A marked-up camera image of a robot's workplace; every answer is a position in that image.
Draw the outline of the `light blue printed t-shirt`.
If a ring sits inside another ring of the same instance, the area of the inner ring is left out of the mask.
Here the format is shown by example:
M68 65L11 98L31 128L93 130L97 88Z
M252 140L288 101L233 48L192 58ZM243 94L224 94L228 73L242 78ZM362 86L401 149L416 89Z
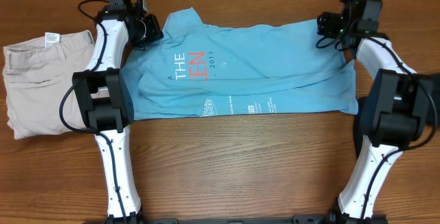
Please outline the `light blue printed t-shirt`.
M189 8L170 14L163 32L122 68L137 120L358 112L354 66L316 47L312 20L218 27Z

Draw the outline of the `black Nike garment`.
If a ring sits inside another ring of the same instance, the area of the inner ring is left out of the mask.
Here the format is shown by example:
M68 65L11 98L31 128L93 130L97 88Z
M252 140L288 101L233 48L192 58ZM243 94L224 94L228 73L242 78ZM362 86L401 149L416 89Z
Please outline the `black Nike garment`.
M354 142L357 158L360 156L360 152L362 149L363 134L361 134L361 130L360 130L360 120L365 102L366 102L366 97L361 97L357 99L358 112L355 115L355 119L353 122L353 142Z

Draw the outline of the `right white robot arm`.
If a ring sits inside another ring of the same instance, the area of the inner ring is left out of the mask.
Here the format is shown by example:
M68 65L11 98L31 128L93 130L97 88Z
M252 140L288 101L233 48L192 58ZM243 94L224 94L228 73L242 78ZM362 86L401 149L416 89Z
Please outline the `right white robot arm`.
M293 223L387 223L373 209L388 173L403 152L427 144L416 141L428 115L438 125L431 77L408 67L378 30L382 0L340 2L341 13L318 16L317 33L337 50L351 51L373 79L353 123L357 162L328 214L295 215Z

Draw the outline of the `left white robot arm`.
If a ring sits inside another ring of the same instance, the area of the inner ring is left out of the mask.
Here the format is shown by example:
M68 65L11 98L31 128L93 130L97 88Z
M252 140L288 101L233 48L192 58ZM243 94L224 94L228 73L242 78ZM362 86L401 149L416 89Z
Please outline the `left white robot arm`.
M107 0L93 17L96 45L89 64L72 84L86 132L95 136L107 185L106 223L143 223L129 148L134 107L121 67L127 45L144 49L163 38L145 0Z

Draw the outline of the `folded beige khaki pants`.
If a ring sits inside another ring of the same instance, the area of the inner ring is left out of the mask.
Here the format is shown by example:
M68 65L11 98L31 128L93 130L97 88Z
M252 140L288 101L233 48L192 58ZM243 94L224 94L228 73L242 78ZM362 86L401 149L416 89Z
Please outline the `folded beige khaki pants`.
M61 35L49 47L45 42L40 37L3 48L8 126L15 139L69 131L59 117L59 106L73 73L83 71L94 52L88 30Z

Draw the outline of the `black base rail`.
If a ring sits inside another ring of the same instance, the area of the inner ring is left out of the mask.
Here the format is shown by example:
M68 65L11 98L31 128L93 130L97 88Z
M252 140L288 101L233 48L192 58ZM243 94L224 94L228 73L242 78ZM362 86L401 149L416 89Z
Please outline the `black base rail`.
M142 215L132 215L125 219L123 217L108 217L104 221L91 221L89 224L328 224L328 223L373 223L388 224L385 216L374 217L373 219L356 220L342 219L338 221L332 214L296 214L290 218L254 218L254 219L199 219L199 220L179 220L179 219L146 219Z

